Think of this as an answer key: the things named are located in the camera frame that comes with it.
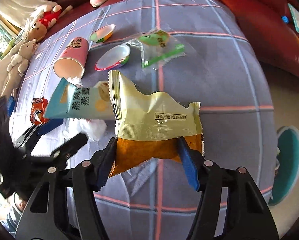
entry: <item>plaid table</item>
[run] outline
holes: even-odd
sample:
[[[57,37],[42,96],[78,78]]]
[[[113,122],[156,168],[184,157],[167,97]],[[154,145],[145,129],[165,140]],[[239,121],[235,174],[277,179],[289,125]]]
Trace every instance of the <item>plaid table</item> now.
[[[83,85],[107,80],[107,71],[94,71],[94,64],[126,37],[153,28],[167,31],[185,44],[187,56],[144,72],[140,52],[131,49],[129,62],[120,71],[143,89],[165,91],[178,102],[200,101],[206,158],[225,168],[245,166],[268,200],[277,146],[268,85],[233,14],[214,0],[125,0],[93,11],[47,39],[32,57],[20,89],[10,125],[13,139],[31,125],[32,99],[51,97],[60,80],[52,65],[71,39],[88,39],[93,31],[109,24],[116,24],[112,37],[104,44],[91,44]],[[83,147],[69,160],[69,167],[107,145],[114,136],[115,122],[107,122],[107,126],[105,136]],[[33,154],[49,154],[62,144],[63,129],[61,126],[44,136]],[[226,189],[223,191],[217,235],[226,213]],[[112,240],[185,239],[199,197],[188,186],[179,163],[157,159],[110,178],[95,193]],[[72,195],[68,198],[70,219],[75,224]]]

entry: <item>orange snack wrapper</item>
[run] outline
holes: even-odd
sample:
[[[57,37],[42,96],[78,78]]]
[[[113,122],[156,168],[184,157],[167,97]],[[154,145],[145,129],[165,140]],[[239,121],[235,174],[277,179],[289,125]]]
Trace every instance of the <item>orange snack wrapper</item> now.
[[[109,93],[116,116],[117,148],[110,177],[150,158],[181,162],[177,137],[203,152],[200,102],[184,107],[165,92],[144,95],[118,70],[109,71]]]
[[[32,122],[32,124],[39,125],[49,121],[49,119],[43,117],[47,104],[48,100],[44,97],[33,98],[32,110],[29,116],[29,119]]]
[[[192,150],[202,152],[201,134],[186,136],[185,140]],[[177,139],[133,141],[118,138],[115,164],[110,177],[136,167],[150,158],[173,159],[181,163],[177,153]]]

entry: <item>teal cushion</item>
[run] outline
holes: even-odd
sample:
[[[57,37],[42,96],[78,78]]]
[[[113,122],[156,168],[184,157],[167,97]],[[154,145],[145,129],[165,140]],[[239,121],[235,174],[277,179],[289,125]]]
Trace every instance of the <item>teal cushion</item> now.
[[[269,205],[282,201],[293,188],[299,174],[299,135],[292,129],[287,129],[278,138],[280,154],[277,156],[280,166],[275,177]]]

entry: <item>screw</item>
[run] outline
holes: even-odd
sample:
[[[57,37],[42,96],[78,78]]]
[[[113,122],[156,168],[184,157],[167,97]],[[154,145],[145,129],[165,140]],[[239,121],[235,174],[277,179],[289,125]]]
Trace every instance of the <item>screw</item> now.
[[[59,154],[60,154],[60,150],[58,150],[57,152],[54,153],[53,158],[56,158]]]
[[[82,162],[82,166],[83,166],[83,167],[88,167],[89,165],[91,165],[91,162],[90,162],[90,161],[83,161],[83,162]]]
[[[244,167],[239,167],[239,168],[238,168],[238,171],[239,171],[241,174],[245,174],[247,170],[246,170]]]
[[[213,162],[210,160],[206,160],[206,161],[204,161],[204,165],[207,167],[211,167],[211,166],[213,166]]]
[[[48,169],[48,173],[54,173],[56,171],[56,168],[55,167],[50,167]]]

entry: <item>white plastic bowl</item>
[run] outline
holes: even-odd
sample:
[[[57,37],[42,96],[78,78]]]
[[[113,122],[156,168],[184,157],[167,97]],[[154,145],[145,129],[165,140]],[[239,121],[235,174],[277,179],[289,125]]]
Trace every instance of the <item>white plastic bowl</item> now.
[[[110,24],[98,29],[91,34],[90,40],[96,43],[102,43],[106,41],[110,36],[112,36],[115,27],[115,24]]]
[[[118,45],[106,52],[95,64],[95,70],[102,71],[119,68],[126,64],[131,49],[126,44]]]

